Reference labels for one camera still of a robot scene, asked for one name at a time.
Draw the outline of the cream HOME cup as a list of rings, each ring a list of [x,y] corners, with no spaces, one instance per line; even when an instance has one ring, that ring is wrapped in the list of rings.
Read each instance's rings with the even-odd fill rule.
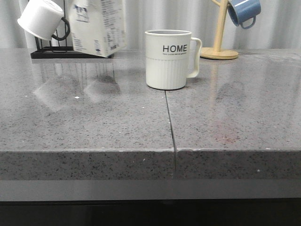
[[[189,72],[190,42],[196,42],[194,68]],[[146,84],[154,89],[175,90],[199,73],[202,41],[190,31],[149,30],[145,32]]]

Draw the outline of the white blue milk carton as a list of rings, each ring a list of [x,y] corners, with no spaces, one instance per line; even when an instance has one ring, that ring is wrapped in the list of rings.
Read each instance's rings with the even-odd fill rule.
[[[122,0],[72,0],[69,7],[73,49],[108,58],[126,47]]]

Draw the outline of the wooden mug tree stand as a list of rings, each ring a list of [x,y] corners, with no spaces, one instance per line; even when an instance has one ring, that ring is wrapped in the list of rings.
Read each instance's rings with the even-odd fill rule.
[[[229,49],[222,49],[222,38],[225,26],[225,19],[227,15],[228,0],[213,0],[214,4],[219,7],[219,14],[217,19],[214,44],[211,48],[203,47],[200,52],[202,58],[214,60],[232,60],[238,57],[238,52]]]

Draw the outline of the blue hanging mug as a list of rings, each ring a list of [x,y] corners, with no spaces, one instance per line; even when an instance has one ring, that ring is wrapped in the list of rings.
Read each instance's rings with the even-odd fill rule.
[[[228,14],[235,26],[250,29],[256,22],[256,16],[261,13],[259,0],[230,0]]]

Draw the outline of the left white hanging mug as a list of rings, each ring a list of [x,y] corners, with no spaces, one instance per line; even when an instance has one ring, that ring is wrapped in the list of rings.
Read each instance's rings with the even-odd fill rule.
[[[63,37],[58,37],[55,31],[61,21],[67,26],[67,31]],[[70,24],[63,9],[51,0],[29,1],[17,22],[25,31],[42,40],[62,41],[70,34]]]

